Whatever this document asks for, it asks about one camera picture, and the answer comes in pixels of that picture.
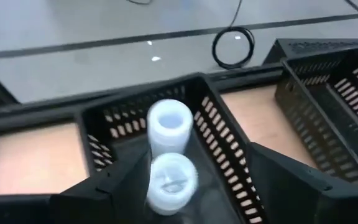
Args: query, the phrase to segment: wooden surface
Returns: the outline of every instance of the wooden surface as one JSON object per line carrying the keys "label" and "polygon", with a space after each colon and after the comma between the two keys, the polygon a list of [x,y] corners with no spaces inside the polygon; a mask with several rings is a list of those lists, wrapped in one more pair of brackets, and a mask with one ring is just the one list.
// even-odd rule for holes
{"label": "wooden surface", "polygon": [[[223,95],[251,141],[315,167],[274,101],[275,86]],[[0,195],[59,193],[87,178],[76,124],[0,136]]]}

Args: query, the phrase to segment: white floor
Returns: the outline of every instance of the white floor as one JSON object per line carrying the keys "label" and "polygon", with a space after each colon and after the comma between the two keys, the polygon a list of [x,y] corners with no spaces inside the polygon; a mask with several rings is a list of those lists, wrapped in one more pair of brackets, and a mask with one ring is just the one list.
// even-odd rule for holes
{"label": "white floor", "polygon": [[[0,0],[0,51],[227,26],[237,0]],[[358,14],[345,0],[244,0],[235,25]],[[276,38],[358,38],[358,19],[253,30],[260,65]],[[219,70],[215,34],[0,58],[0,81],[21,102]],[[218,54],[235,62],[244,38],[225,35]]]}

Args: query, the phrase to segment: wire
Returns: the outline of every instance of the wire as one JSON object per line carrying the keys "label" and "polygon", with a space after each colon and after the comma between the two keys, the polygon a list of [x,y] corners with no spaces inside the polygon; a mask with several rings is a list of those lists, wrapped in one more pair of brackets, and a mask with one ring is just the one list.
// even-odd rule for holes
{"label": "wire", "polygon": [[153,0],[149,0],[148,2],[137,2],[137,1],[133,1],[133,0],[126,0],[126,1],[129,1],[131,3],[134,3],[136,5],[141,5],[141,6],[146,6],[146,5],[149,5],[153,2]]}
{"label": "wire", "polygon": [[[238,13],[240,11],[240,7],[242,4],[242,0],[239,0],[239,4],[237,6],[237,10],[236,13],[234,14],[233,20],[230,23],[229,27],[223,29],[221,32],[218,32],[218,34],[216,34],[216,37],[214,38],[213,42],[212,42],[212,57],[214,58],[215,62],[218,63],[218,65],[221,68],[225,68],[225,69],[235,69],[235,68],[241,68],[243,67],[253,56],[254,54],[254,49],[255,49],[255,37],[252,34],[252,32],[244,27],[234,27],[234,21],[236,21]],[[219,39],[228,32],[240,32],[241,34],[244,34],[245,37],[248,40],[249,43],[249,51],[247,56],[242,59],[241,61],[234,63],[234,64],[229,64],[229,63],[224,63],[222,62],[220,59],[218,59],[218,56],[216,55],[216,46],[219,42]]]}

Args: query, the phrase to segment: black plastic basket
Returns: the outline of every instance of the black plastic basket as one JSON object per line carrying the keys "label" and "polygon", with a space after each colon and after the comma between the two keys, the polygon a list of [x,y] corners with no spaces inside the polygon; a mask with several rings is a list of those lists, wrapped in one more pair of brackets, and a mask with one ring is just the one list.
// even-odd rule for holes
{"label": "black plastic basket", "polygon": [[146,221],[266,223],[244,157],[248,140],[203,74],[101,100],[84,110],[80,129],[90,174],[119,160],[121,153],[149,147],[147,112],[153,103],[164,98],[180,100],[194,115],[185,155],[197,168],[199,187],[178,214],[160,217],[148,210]]}
{"label": "black plastic basket", "polygon": [[282,63],[285,116],[320,170],[358,185],[358,49]]}

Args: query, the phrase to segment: white bottle cap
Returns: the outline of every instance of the white bottle cap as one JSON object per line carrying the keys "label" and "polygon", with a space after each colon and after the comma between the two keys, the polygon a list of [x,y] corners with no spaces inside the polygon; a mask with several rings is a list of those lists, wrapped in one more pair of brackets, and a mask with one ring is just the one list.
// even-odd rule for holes
{"label": "white bottle cap", "polygon": [[152,163],[147,201],[160,215],[173,215],[191,199],[198,186],[196,167],[185,156],[165,153]]}
{"label": "white bottle cap", "polygon": [[153,157],[166,152],[183,154],[193,127],[190,109],[177,100],[160,100],[147,115],[147,135]]}

